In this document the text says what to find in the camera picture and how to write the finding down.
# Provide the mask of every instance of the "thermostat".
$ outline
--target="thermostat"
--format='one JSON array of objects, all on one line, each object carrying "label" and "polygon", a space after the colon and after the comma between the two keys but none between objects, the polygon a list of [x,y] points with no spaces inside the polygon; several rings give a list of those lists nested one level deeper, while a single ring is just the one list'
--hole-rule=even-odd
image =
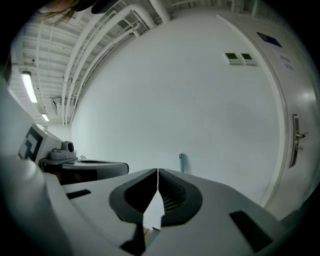
[{"label": "thermostat", "polygon": [[235,53],[225,53],[224,54],[226,61],[230,65],[241,65],[242,61],[238,58],[238,56]]},{"label": "thermostat", "polygon": [[256,61],[251,57],[249,53],[241,53],[245,65],[257,65]]}]

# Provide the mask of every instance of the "white door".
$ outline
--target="white door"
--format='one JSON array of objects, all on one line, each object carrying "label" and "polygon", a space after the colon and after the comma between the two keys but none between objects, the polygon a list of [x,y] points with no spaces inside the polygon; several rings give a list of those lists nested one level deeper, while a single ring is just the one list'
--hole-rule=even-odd
[{"label": "white door", "polygon": [[[243,17],[233,18],[233,22],[245,31],[245,36],[254,41],[271,63],[283,90],[287,106],[289,132],[288,150],[283,156],[285,167],[278,184],[271,184],[269,195],[261,204],[278,219],[284,218],[298,209],[306,199],[312,180],[318,168],[320,155],[319,105],[315,96],[317,74],[310,72],[312,64],[306,52],[297,45],[297,40],[289,31],[283,31],[275,24]],[[282,47],[265,41],[257,32],[276,39]],[[301,134],[309,136],[299,139],[300,149],[295,165],[290,167],[294,146],[293,115],[298,117]]]}]

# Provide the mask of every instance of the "small blue object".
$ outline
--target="small blue object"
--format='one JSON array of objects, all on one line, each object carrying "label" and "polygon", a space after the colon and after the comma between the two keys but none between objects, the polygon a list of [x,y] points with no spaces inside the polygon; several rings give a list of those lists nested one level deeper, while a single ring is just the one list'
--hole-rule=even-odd
[{"label": "small blue object", "polygon": [[257,32],[257,34],[265,41],[265,42],[268,42],[270,44],[273,44],[275,46],[279,46],[282,48],[281,44],[278,42],[277,39],[269,36],[269,35],[266,35],[266,34],[263,34],[263,33],[260,33],[260,32]]},{"label": "small blue object", "polygon": [[184,154],[179,154],[179,161],[180,161],[180,172],[185,172],[185,159]]}]

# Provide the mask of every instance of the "ceiling pipe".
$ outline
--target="ceiling pipe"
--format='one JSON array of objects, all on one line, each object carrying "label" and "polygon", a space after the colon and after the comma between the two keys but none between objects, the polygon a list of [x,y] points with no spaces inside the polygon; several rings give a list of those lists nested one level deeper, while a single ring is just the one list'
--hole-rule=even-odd
[{"label": "ceiling pipe", "polygon": [[[51,84],[50,84],[50,50],[51,50],[51,42],[52,42],[52,35],[53,35],[53,32],[54,32],[54,28],[55,28],[55,23],[53,23],[51,25],[51,32],[50,32],[50,40],[49,40],[49,45],[48,45],[48,54],[47,54],[47,62],[46,62],[46,65],[47,65],[47,83],[48,83],[48,86],[49,86],[49,90],[50,90],[50,96],[51,96],[51,99],[52,99],[52,90],[51,90]],[[51,101],[51,105],[52,105],[52,108],[54,109],[54,103],[53,101]]]},{"label": "ceiling pipe", "polygon": [[39,88],[40,88],[43,104],[44,104],[44,107],[45,107],[46,111],[48,111],[46,100],[45,100],[45,97],[44,97],[44,92],[42,91],[42,85],[41,85],[41,81],[40,81],[40,72],[39,72],[39,48],[40,48],[40,38],[41,38],[43,25],[44,25],[44,22],[42,21],[40,23],[40,28],[39,28],[38,36],[37,36],[37,40],[36,40],[35,65],[36,65],[37,69],[35,71],[36,71],[37,78],[38,78],[38,84],[39,84]]},{"label": "ceiling pipe", "polygon": [[78,53],[81,45],[83,44],[83,42],[85,41],[85,39],[89,35],[90,31],[94,28],[94,26],[97,24],[97,22],[104,15],[105,15],[104,13],[94,15],[93,19],[91,19],[89,21],[89,23],[86,25],[84,30],[81,32],[78,40],[76,41],[76,44],[75,44],[73,50],[72,50],[72,53],[70,55],[68,64],[67,64],[66,69],[65,69],[64,76],[62,77],[63,78],[63,88],[62,88],[62,96],[61,96],[62,97],[62,102],[61,102],[62,125],[67,124],[67,119],[65,119],[65,124],[64,124],[65,98],[66,98],[67,84],[69,82],[69,76],[70,76],[71,68],[72,68],[72,66],[74,64],[75,58],[77,56],[77,53]]},{"label": "ceiling pipe", "polygon": [[141,28],[142,24],[141,23],[137,23],[137,25],[135,26],[135,28],[131,28],[129,30],[127,30],[126,32],[124,32],[123,34],[121,34],[120,36],[118,36],[117,38],[115,38],[114,40],[112,40],[108,45],[106,45],[101,51],[100,53],[95,57],[95,59],[92,61],[92,63],[90,64],[90,66],[88,67],[88,69],[86,70],[83,78],[82,78],[82,81],[81,81],[81,84],[79,86],[79,89],[78,89],[78,92],[76,94],[76,99],[75,99],[75,102],[74,102],[74,109],[73,109],[73,112],[72,112],[72,115],[71,115],[71,120],[70,120],[70,124],[72,122],[72,119],[74,117],[74,114],[75,114],[75,110],[76,110],[76,106],[77,106],[77,103],[78,103],[78,100],[79,100],[79,96],[80,96],[80,92],[81,92],[81,89],[83,88],[84,86],[84,83],[89,75],[89,73],[91,72],[92,68],[95,66],[95,64],[98,62],[98,60],[110,49],[112,48],[114,45],[116,45],[117,43],[119,43],[121,40],[123,40],[125,37],[127,37],[130,33],[133,33],[135,30],[138,30],[139,28]]},{"label": "ceiling pipe", "polygon": [[[134,28],[134,26],[133,26],[127,19],[124,18],[123,20],[124,20],[126,23],[128,23],[132,28]],[[137,27],[133,30],[133,33],[134,33],[134,35],[135,35],[137,38],[139,38],[139,37],[140,37],[140,33],[139,33],[136,29],[137,29]],[[87,44],[83,47],[82,52],[81,52],[79,58],[81,57],[81,55],[82,55],[85,47],[87,46]],[[67,120],[68,120],[67,118],[68,118],[68,111],[69,111],[70,101],[71,101],[72,93],[74,92],[75,86],[76,86],[76,84],[74,83],[74,80],[72,80],[72,83],[71,83],[71,86],[70,86],[70,90],[69,90],[69,93],[68,93],[68,98],[67,98],[67,100],[66,100],[66,106],[65,106],[65,124],[67,124]]]},{"label": "ceiling pipe", "polygon": [[[122,0],[121,2],[124,4],[124,6],[128,6],[128,4],[127,4],[124,0]],[[146,30],[148,30],[147,25],[146,25],[146,24],[144,23],[144,21],[140,18],[140,16],[139,16],[138,14],[136,14],[134,11],[133,11],[132,13],[133,13],[133,15],[138,19],[138,21],[141,22],[142,26],[143,26]]]},{"label": "ceiling pipe", "polygon": [[156,13],[160,16],[163,23],[167,23],[170,21],[170,16],[162,4],[161,0],[150,0],[153,8],[155,9]]},{"label": "ceiling pipe", "polygon": [[[140,15],[140,17],[142,18],[142,20],[146,23],[146,25],[148,26],[149,29],[153,29],[156,27],[155,22],[152,20],[151,16],[149,15],[149,13],[140,5],[140,4],[131,4],[129,6],[126,6],[124,9],[122,9],[121,11],[119,11],[116,15],[114,15],[105,25],[104,27],[98,32],[98,34],[92,39],[92,41],[90,42],[90,44],[88,45],[87,49],[85,50],[83,56],[80,59],[79,64],[76,67],[76,71],[74,73],[72,82],[71,82],[71,87],[69,90],[69,94],[68,94],[68,98],[67,98],[67,102],[66,102],[66,109],[64,111],[65,108],[65,97],[66,97],[66,90],[67,90],[67,83],[69,80],[69,75],[70,75],[70,70],[71,70],[71,66],[73,64],[74,59],[76,58],[76,54],[73,53],[74,51],[72,51],[71,57],[69,59],[69,63],[65,72],[65,76],[63,79],[63,88],[62,88],[62,124],[64,123],[63,119],[64,119],[64,112],[65,112],[65,123],[67,124],[67,118],[68,118],[68,109],[69,109],[69,104],[70,104],[70,100],[71,100],[71,95],[73,93],[73,90],[75,88],[77,79],[79,77],[79,74],[81,72],[81,69],[83,68],[87,58],[89,57],[90,53],[92,52],[92,50],[96,47],[96,45],[102,40],[102,38],[116,25],[118,24],[121,20],[125,20],[125,17],[130,14],[130,12],[136,11],[138,13],[138,15]],[[140,34],[138,32],[135,33],[136,37],[139,37]]]},{"label": "ceiling pipe", "polygon": [[74,77],[72,79],[72,83],[75,84],[80,71],[82,70],[87,58],[89,57],[92,50],[96,47],[96,45],[102,40],[102,38],[120,21],[122,21],[130,12],[136,11],[138,15],[142,18],[149,29],[155,28],[157,25],[149,15],[149,13],[144,9],[140,4],[130,4],[126,6],[124,9],[119,11],[115,16],[113,16],[105,26],[98,32],[98,34],[94,37],[91,43],[88,45],[87,49],[85,50],[77,68],[74,73]]},{"label": "ceiling pipe", "polygon": [[76,66],[78,65],[78,62],[84,52],[84,50],[87,48],[87,45],[91,42],[91,39],[94,37],[94,35],[96,34],[96,32],[104,25],[104,23],[110,18],[111,15],[115,15],[117,14],[117,12],[115,10],[113,10],[112,12],[109,13],[108,16],[105,17],[105,19],[103,19],[100,23],[99,26],[97,26],[97,28],[93,31],[93,33],[91,34],[91,36],[89,37],[89,39],[86,41],[85,45],[82,47],[80,54],[78,54],[78,58],[74,64],[74,69],[76,68]]}]

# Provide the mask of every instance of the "ceiling light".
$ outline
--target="ceiling light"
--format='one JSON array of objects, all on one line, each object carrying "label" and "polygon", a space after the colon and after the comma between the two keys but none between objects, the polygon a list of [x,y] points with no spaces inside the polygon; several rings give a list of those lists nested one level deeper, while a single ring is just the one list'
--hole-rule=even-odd
[{"label": "ceiling light", "polygon": [[32,85],[32,80],[31,80],[31,72],[23,71],[21,74],[21,77],[22,77],[22,81],[23,81],[24,87],[26,89],[26,92],[28,93],[31,102],[37,103],[38,101],[37,101],[34,87]]},{"label": "ceiling light", "polygon": [[46,122],[49,122],[49,118],[47,117],[46,114],[42,113],[41,116],[43,117],[43,119],[44,119]]}]

